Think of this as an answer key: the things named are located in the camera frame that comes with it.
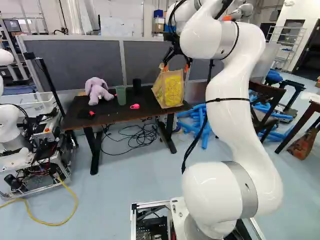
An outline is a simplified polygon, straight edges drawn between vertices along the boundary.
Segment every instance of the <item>gray floor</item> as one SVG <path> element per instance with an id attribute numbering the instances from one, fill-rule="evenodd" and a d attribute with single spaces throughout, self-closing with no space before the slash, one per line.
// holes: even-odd
<path id="1" fill-rule="evenodd" d="M 317 93 L 315 82 L 283 74 L 284 79 L 303 83 L 308 92 Z M 290 98 L 293 89 L 287 87 L 283 103 Z M 307 100 L 298 99 L 293 108 L 298 118 L 309 106 Z M 306 129 L 319 115 L 315 114 Z M 123 124 L 111 127 L 113 137 Z M 285 132 L 289 125 L 281 125 Z M 184 152 L 193 139 L 177 133 L 173 136 L 178 153 L 170 154 L 163 143 L 156 140 L 149 147 L 139 148 L 121 156 L 101 155 L 99 173 L 90 175 L 91 152 L 84 136 L 78 138 L 80 148 L 74 161 L 71 189 L 79 199 L 73 218 L 63 226 L 50 227 L 32 221 L 22 202 L 0 209 L 0 233 L 2 239 L 25 240 L 127 240 L 130 237 L 130 205 L 133 202 L 169 200 L 182 195 L 181 163 Z M 300 161 L 285 150 L 279 155 L 274 150 L 279 143 L 266 142 L 269 153 L 284 183 L 282 207 L 268 216 L 256 217 L 267 240 L 319 239 L 320 235 L 320 140 L 317 139 L 309 157 Z M 120 153 L 127 143 L 105 141 L 103 147 L 110 153 Z M 207 150 L 198 145 L 187 166 L 198 161 L 230 160 L 231 152 L 220 140 L 210 137 Z M 44 221 L 59 222 L 66 218 L 73 199 L 63 188 L 39 194 L 28 199 L 34 215 Z"/>

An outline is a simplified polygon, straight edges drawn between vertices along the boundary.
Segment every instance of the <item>yellow cable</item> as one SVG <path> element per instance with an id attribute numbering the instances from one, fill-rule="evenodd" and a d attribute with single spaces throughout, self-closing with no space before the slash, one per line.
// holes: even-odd
<path id="1" fill-rule="evenodd" d="M 7 206 L 7 205 L 9 205 L 9 204 L 12 204 L 12 203 L 14 203 L 14 202 L 17 202 L 17 201 L 24 201 L 24 204 L 25 204 L 25 207 L 26 207 L 26 211 L 28 212 L 29 217 L 30 217 L 32 220 L 36 221 L 36 222 L 39 223 L 39 224 L 44 224 L 44 225 L 47 225 L 47 226 L 61 226 L 61 225 L 65 224 L 66 222 L 68 222 L 68 221 L 72 218 L 72 216 L 75 214 L 75 212 L 76 212 L 76 210 L 77 210 L 77 207 L 78 207 L 78 199 L 77 199 L 76 194 L 61 180 L 60 177 L 58 177 L 58 180 L 59 180 L 59 182 L 69 191 L 69 193 L 71 193 L 71 195 L 72 195 L 73 198 L 74 198 L 74 208 L 73 208 L 73 212 L 71 213 L 71 215 L 70 215 L 66 220 L 64 220 L 64 221 L 62 221 L 62 222 L 59 222 L 59 223 L 48 223 L 48 222 L 40 221 L 40 220 L 36 219 L 36 218 L 32 215 L 32 213 L 31 213 L 31 211 L 30 211 L 30 208 L 29 208 L 29 206 L 28 206 L 28 203 L 27 203 L 27 201 L 26 201 L 24 198 L 17 198 L 17 199 L 8 201 L 7 203 L 5 203 L 5 204 L 3 204 L 3 205 L 0 205 L 0 208 L 3 208 L 3 207 L 5 207 L 5 206 Z"/>

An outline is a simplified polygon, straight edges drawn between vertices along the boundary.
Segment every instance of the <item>yellow plastic bag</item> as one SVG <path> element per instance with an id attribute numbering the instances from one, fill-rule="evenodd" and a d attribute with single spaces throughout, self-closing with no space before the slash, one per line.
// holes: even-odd
<path id="1" fill-rule="evenodd" d="M 159 68 L 161 72 L 152 87 L 156 100 L 163 109 L 182 106 L 185 94 L 183 69 L 169 71 L 163 63 Z"/>

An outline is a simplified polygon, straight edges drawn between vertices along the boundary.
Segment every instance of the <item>black chair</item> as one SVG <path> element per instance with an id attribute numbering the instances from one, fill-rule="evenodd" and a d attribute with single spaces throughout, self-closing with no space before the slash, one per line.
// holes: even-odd
<path id="1" fill-rule="evenodd" d="M 263 143 L 273 126 L 279 124 L 279 120 L 272 117 L 271 114 L 275 110 L 275 107 L 278 105 L 281 98 L 284 96 L 286 90 L 251 81 L 249 82 L 249 89 L 257 93 L 258 98 L 250 103 L 250 109 L 255 132 L 258 134 L 262 130 L 265 130 L 261 138 L 261 143 Z M 271 107 L 269 111 L 265 113 L 255 109 L 253 106 L 259 102 L 270 103 Z"/>

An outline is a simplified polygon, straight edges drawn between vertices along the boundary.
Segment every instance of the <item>pink object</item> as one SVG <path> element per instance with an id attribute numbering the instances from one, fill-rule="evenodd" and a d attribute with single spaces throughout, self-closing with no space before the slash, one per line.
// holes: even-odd
<path id="1" fill-rule="evenodd" d="M 99 102 L 99 98 L 110 101 L 115 96 L 108 92 L 107 83 L 98 77 L 92 77 L 85 82 L 85 93 L 90 97 L 89 105 L 94 106 Z"/>
<path id="2" fill-rule="evenodd" d="M 138 103 L 136 103 L 136 104 L 131 105 L 130 108 L 131 109 L 139 109 L 140 105 Z"/>

